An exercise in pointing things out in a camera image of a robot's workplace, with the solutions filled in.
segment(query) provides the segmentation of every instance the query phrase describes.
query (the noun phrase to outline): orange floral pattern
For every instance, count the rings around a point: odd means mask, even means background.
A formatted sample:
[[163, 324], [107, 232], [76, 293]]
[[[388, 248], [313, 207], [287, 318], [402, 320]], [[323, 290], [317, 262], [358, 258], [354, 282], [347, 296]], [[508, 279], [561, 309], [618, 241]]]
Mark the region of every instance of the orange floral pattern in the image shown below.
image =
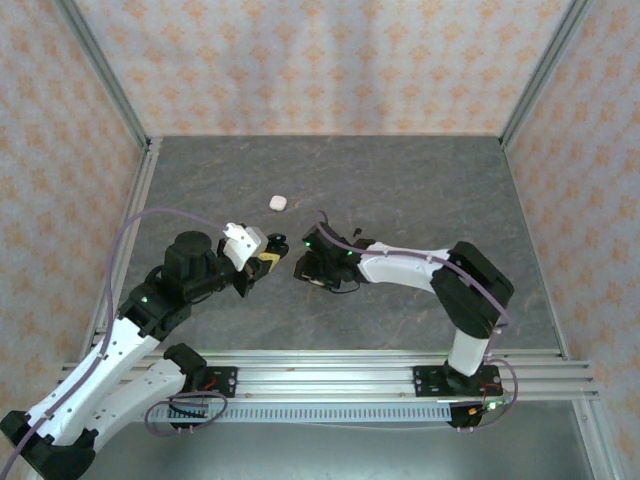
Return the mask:
[[0, 60], [4, 416], [77, 359], [139, 150], [54, 2], [0, 4]]
[[510, 151], [571, 353], [640, 471], [640, 3], [590, 12]]
[[159, 136], [497, 135], [569, 3], [78, 0]]

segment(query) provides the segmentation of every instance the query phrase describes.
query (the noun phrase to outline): metal corner post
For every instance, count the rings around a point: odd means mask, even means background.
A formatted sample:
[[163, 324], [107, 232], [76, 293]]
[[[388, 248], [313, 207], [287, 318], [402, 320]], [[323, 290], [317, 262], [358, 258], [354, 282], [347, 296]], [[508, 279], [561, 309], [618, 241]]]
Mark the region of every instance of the metal corner post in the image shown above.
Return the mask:
[[54, 3], [78, 39], [78, 42], [93, 65], [100, 81], [107, 89], [116, 108], [122, 115], [136, 143], [140, 148], [146, 148], [148, 137], [144, 127], [131, 106], [131, 103], [129, 103], [129, 99], [124, 93], [122, 85], [120, 85], [118, 78], [115, 73], [113, 73], [111, 66], [109, 66], [98, 41], [91, 32], [89, 24], [82, 15], [82, 12], [80, 12], [75, 0], [54, 0]]
[[503, 149], [506, 150], [514, 142], [520, 128], [529, 113], [533, 110], [536, 100], [540, 97], [547, 81], [559, 63], [562, 54], [567, 49], [571, 39], [578, 32], [582, 21], [594, 2], [595, 0], [573, 0], [571, 2], [549, 46], [531, 75], [529, 83], [527, 83], [518, 103], [513, 109], [504, 132], [500, 136], [500, 144]]

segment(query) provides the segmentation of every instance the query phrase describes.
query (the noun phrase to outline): gray marble tabletop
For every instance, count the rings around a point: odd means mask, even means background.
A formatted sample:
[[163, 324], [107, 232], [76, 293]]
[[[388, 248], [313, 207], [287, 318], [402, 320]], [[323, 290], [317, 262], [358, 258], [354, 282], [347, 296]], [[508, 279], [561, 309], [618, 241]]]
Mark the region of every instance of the gray marble tabletop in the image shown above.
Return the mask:
[[[287, 197], [284, 212], [269, 209]], [[437, 298], [398, 285], [332, 295], [293, 278], [301, 236], [325, 210], [332, 227], [388, 245], [474, 243], [515, 286], [515, 326], [499, 348], [557, 348], [551, 313], [507, 161], [492, 137], [168, 137], [147, 207], [256, 225], [289, 237], [289, 255], [246, 299], [229, 288], [194, 307], [167, 340], [198, 350], [447, 350], [454, 327]], [[214, 239], [220, 235], [203, 227]], [[200, 226], [141, 222], [124, 292], [162, 263], [175, 236]]]

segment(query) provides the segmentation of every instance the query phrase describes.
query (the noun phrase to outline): wall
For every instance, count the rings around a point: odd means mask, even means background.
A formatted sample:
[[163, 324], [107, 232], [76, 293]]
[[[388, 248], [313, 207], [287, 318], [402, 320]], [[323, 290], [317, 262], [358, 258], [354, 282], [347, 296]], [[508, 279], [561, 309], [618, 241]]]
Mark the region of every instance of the wall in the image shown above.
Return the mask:
[[140, 154], [50, 0], [0, 4], [0, 61], [4, 416], [77, 359]]
[[640, 471], [640, 3], [600, 0], [510, 152], [571, 354]]
[[152, 135], [497, 135], [570, 0], [79, 0]]

